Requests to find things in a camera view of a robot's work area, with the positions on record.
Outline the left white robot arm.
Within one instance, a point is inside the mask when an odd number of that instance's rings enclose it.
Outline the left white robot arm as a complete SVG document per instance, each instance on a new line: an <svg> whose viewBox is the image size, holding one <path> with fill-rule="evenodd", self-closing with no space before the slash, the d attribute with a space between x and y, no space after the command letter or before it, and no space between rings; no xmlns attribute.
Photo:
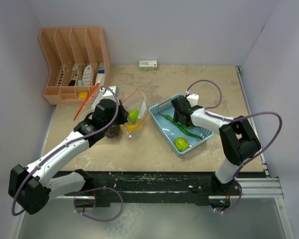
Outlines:
<svg viewBox="0 0 299 239"><path fill-rule="evenodd" d="M23 167L10 171L8 194L13 198L11 213L17 216L16 204L33 215L49 200L72 192L88 195L95 187L93 178L82 169L64 176L55 174L74 157L105 137L109 127L128 121L128 112L119 99L102 99L92 113L79 122L72 132L53 150Z"/></svg>

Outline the clear orange-zip bag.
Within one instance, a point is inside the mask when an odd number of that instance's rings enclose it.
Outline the clear orange-zip bag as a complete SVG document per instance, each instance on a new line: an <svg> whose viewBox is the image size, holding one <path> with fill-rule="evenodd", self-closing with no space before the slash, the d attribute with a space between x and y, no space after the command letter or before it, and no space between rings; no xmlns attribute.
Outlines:
<svg viewBox="0 0 299 239"><path fill-rule="evenodd" d="M117 86L97 83L74 118L74 131L88 135L106 126L114 116L118 92Z"/></svg>

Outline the yellow banana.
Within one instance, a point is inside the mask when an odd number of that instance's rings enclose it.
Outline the yellow banana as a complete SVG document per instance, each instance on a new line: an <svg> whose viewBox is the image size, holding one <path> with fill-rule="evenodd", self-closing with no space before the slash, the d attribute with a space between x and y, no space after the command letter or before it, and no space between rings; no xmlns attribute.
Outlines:
<svg viewBox="0 0 299 239"><path fill-rule="evenodd" d="M130 125L128 125L128 124L124 124L123 126L122 126L122 128L124 129L124 130L126 130L128 133L132 133L132 132L136 132L136 131L139 131L139 130L141 130L142 128L143 128L143 126L142 126L142 124L138 124L138 125L135 125L135 124L130 124Z"/></svg>

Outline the red grape bunch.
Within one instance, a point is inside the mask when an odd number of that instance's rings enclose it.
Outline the red grape bunch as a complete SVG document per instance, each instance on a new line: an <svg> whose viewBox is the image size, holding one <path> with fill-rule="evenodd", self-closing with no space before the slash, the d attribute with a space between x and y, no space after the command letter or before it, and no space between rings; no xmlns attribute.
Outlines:
<svg viewBox="0 0 299 239"><path fill-rule="evenodd" d="M105 136L108 138L117 138L120 136L121 127L119 124L114 124L110 127L108 127L107 132L105 133Z"/></svg>

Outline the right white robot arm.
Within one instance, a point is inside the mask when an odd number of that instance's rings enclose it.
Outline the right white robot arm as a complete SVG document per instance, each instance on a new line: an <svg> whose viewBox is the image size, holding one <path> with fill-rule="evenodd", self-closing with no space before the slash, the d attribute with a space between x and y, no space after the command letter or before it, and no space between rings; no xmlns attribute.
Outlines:
<svg viewBox="0 0 299 239"><path fill-rule="evenodd" d="M229 190L229 182L243 162L254 156L261 144L249 121L242 116L225 117L195 105L187 97L180 95L171 101L174 107L174 121L185 126L205 128L221 138L225 159L215 172L216 180L212 182L212 191L223 195Z"/></svg>

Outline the green chili pepper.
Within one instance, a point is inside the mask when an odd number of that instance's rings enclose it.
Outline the green chili pepper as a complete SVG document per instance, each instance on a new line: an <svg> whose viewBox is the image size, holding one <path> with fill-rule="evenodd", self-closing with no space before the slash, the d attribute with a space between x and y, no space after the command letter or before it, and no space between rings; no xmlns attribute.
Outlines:
<svg viewBox="0 0 299 239"><path fill-rule="evenodd" d="M203 140L202 137L196 135L196 134L193 134L193 133L190 133L188 132L185 127L177 122L174 122L173 121L173 118L169 115L164 115L164 114L161 114L159 113L160 116L164 117L166 120L170 121L174 126L176 126L182 133L184 133L185 135L187 136L191 136L191 137L194 137L194 138L198 138L200 140Z"/></svg>

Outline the green bumpy fruit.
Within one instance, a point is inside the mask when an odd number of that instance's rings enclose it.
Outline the green bumpy fruit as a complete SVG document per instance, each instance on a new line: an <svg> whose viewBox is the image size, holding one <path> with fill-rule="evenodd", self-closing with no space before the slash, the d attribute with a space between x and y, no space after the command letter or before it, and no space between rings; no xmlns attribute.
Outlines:
<svg viewBox="0 0 299 239"><path fill-rule="evenodd" d="M187 142L187 140L183 137L178 137L175 141L174 141L174 146L176 147L176 149L179 152L183 152L185 150L187 150L189 148L189 143Z"/></svg>

